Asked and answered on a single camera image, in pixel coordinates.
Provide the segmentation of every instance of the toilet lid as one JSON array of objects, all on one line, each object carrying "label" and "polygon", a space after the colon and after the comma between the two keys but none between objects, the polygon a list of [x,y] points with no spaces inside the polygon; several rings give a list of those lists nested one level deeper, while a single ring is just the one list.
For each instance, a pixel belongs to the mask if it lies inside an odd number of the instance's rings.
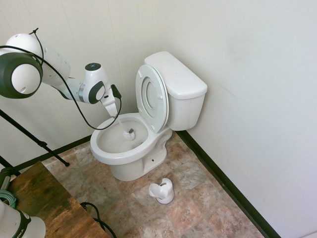
[{"label": "toilet lid", "polygon": [[159,132],[168,119],[168,95],[162,77],[152,66],[139,68],[136,96],[139,113],[155,133]]}]

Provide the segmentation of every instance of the white toilet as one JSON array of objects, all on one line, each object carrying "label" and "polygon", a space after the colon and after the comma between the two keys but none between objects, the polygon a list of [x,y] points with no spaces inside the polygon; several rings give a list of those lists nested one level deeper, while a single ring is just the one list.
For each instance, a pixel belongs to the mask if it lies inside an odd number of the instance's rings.
[{"label": "white toilet", "polygon": [[[139,112],[118,117],[126,128],[134,129],[135,139],[125,139],[115,121],[108,129],[92,134],[94,157],[110,165],[119,180],[132,181],[145,175],[165,160],[165,143],[172,130],[195,126],[206,92],[207,85],[169,52],[147,57],[136,77]],[[98,128],[112,121],[106,120]]]}]

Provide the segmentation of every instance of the robotic arm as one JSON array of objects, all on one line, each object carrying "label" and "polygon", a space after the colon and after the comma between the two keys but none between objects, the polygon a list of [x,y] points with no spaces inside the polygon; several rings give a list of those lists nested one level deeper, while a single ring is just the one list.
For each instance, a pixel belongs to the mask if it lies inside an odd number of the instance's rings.
[{"label": "robotic arm", "polygon": [[32,35],[14,35],[7,41],[6,46],[18,47],[32,54],[11,48],[0,49],[0,95],[16,99],[28,98],[43,82],[57,89],[64,98],[72,99],[60,76],[35,57],[35,54],[60,73],[76,101],[89,104],[101,101],[110,116],[117,115],[112,87],[100,64],[86,65],[85,80],[79,80],[69,77],[70,65],[63,56],[45,43],[40,45]]}]

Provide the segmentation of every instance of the black cable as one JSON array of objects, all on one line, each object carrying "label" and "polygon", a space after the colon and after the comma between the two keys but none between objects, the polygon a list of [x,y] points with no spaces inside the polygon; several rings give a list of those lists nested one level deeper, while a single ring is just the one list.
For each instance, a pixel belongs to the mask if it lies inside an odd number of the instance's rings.
[{"label": "black cable", "polygon": [[32,55],[34,55],[36,58],[38,58],[38,59],[42,60],[44,63],[46,63],[46,64],[47,64],[55,73],[57,73],[58,76],[62,79],[62,81],[64,82],[64,84],[65,84],[65,86],[66,86],[66,88],[67,88],[67,90],[68,90],[69,93],[70,93],[70,96],[72,97],[73,101],[75,102],[76,107],[77,107],[77,109],[78,109],[80,115],[83,117],[83,119],[84,119],[84,121],[86,122],[86,124],[87,124],[89,127],[91,127],[92,129],[95,129],[95,130],[104,130],[104,129],[107,129],[107,128],[110,127],[110,126],[115,122],[115,120],[118,118],[118,116],[119,116],[119,114],[120,114],[120,111],[121,111],[121,106],[122,106],[121,98],[119,98],[119,100],[120,100],[119,112],[118,112],[118,114],[115,116],[114,120],[113,120],[108,126],[106,126],[106,127],[104,127],[104,128],[95,128],[95,127],[93,127],[93,126],[90,125],[90,124],[88,123],[88,121],[86,120],[84,114],[82,113],[82,111],[81,111],[81,109],[80,109],[80,107],[79,107],[79,105],[78,105],[78,103],[77,103],[77,101],[76,101],[74,95],[72,94],[72,92],[71,92],[69,86],[67,85],[65,79],[63,78],[63,76],[61,76],[61,74],[60,74],[50,63],[48,63],[45,59],[43,59],[42,57],[36,55],[35,53],[30,52],[30,51],[27,51],[27,50],[22,49],[22,48],[19,48],[19,47],[15,47],[15,46],[0,46],[0,49],[2,49],[2,48],[11,48],[11,49],[20,50],[20,51],[23,51],[23,52],[25,52],[25,53],[32,54]]},{"label": "black cable", "polygon": [[[86,205],[90,205],[90,206],[92,206],[95,210],[96,210],[96,213],[97,213],[97,218],[99,219],[99,220],[101,220],[100,219],[100,215],[99,215],[99,210],[98,210],[98,208],[94,205],[94,204],[92,204],[92,203],[90,203],[90,202],[82,202],[82,203],[80,203],[80,205],[86,210]],[[104,226],[100,223],[100,226],[101,226],[101,228],[105,231],[105,228],[104,228]]]},{"label": "black cable", "polygon": [[97,218],[94,218],[94,220],[96,222],[99,222],[100,224],[103,224],[105,227],[107,227],[107,229],[110,231],[110,233],[112,234],[113,238],[117,238],[117,236],[115,235],[115,233],[113,232],[113,230],[105,223],[103,222],[102,220],[100,219],[97,219]]},{"label": "black cable", "polygon": [[116,237],[117,237],[117,236],[115,235],[114,231],[110,228],[110,226],[108,226],[105,222],[103,222],[103,221],[100,219],[99,210],[98,210],[98,208],[97,208],[94,204],[92,204],[92,203],[90,203],[90,202],[82,202],[82,203],[80,203],[80,205],[81,205],[85,210],[86,210],[86,205],[92,206],[92,207],[96,210],[97,217],[98,217],[98,218],[94,218],[94,220],[95,220],[96,222],[99,222],[101,228],[102,228],[104,231],[105,231],[105,228],[104,228],[104,226],[105,226],[105,227],[110,231],[110,233],[112,234],[113,238],[116,238]]},{"label": "black cable", "polygon": [[32,35],[34,34],[36,39],[38,40],[39,44],[40,44],[40,47],[41,47],[41,51],[42,51],[42,58],[44,58],[44,51],[43,51],[43,47],[42,47],[42,44],[38,38],[38,36],[36,35],[36,31],[38,30],[39,28],[36,28],[35,30],[33,30],[31,33],[29,33],[29,35]]}]

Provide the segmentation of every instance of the toilet brush head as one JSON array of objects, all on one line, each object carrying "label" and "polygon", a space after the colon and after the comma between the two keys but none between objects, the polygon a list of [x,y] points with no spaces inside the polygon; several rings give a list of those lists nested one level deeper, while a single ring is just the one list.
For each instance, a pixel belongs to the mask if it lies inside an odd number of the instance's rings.
[{"label": "toilet brush head", "polygon": [[128,132],[124,130],[122,135],[127,140],[134,140],[135,138],[134,130],[132,128]]}]

